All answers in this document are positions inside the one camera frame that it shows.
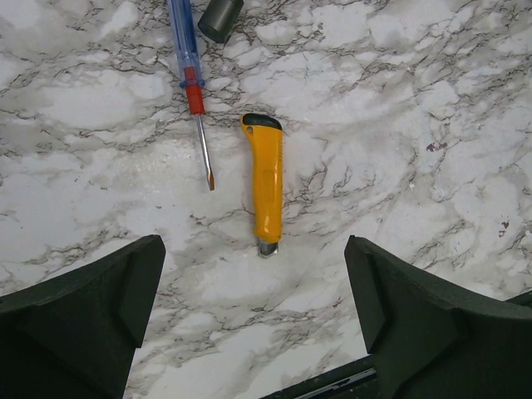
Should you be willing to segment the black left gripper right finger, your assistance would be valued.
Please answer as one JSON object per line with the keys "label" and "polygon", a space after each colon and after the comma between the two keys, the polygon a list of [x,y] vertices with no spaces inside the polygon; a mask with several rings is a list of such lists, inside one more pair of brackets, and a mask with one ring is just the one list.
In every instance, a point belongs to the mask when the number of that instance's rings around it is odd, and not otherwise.
{"label": "black left gripper right finger", "polygon": [[344,251],[385,398],[529,398],[531,308],[471,292],[368,239]]}

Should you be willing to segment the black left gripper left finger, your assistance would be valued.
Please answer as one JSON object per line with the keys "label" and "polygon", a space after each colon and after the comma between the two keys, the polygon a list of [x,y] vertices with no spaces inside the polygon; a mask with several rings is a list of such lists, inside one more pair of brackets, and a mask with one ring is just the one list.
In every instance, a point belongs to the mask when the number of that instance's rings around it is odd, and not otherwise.
{"label": "black left gripper left finger", "polygon": [[1,297],[3,398],[121,398],[165,261],[148,235]]}

